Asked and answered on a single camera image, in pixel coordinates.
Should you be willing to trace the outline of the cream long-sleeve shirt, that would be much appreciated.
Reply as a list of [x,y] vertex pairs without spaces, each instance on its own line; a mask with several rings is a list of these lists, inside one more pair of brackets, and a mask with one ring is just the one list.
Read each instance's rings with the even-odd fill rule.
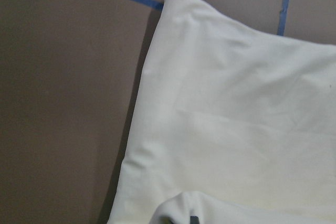
[[335,46],[164,0],[109,223],[335,223]]

